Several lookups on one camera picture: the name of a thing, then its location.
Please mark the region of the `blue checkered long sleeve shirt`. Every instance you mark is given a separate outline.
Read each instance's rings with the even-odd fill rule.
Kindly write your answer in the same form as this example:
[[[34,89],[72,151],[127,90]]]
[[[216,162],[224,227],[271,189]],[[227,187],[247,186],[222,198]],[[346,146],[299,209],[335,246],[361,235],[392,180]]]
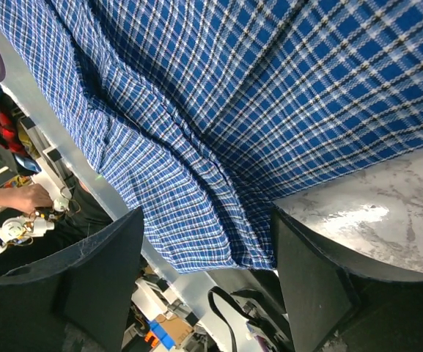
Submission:
[[[274,269],[272,201],[423,147],[423,1],[0,1],[0,30],[182,274]]]

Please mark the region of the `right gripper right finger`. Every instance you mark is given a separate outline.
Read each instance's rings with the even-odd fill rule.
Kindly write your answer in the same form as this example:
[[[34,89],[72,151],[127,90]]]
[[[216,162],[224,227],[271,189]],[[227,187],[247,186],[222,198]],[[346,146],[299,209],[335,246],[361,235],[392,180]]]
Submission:
[[[383,263],[271,214],[277,271],[297,351],[423,351],[423,273]]]

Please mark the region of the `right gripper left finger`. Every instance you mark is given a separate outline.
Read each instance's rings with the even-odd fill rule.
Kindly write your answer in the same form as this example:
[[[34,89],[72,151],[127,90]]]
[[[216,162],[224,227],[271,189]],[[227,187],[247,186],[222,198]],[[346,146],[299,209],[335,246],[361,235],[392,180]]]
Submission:
[[[143,233],[137,208],[0,276],[0,351],[120,351]]]

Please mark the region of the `background person's hand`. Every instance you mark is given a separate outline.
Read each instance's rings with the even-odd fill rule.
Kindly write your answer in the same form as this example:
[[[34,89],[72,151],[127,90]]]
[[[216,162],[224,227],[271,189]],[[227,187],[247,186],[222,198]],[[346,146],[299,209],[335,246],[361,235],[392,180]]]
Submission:
[[[50,194],[40,184],[13,188],[11,192],[9,206],[23,213],[31,213],[37,208],[53,206]]]

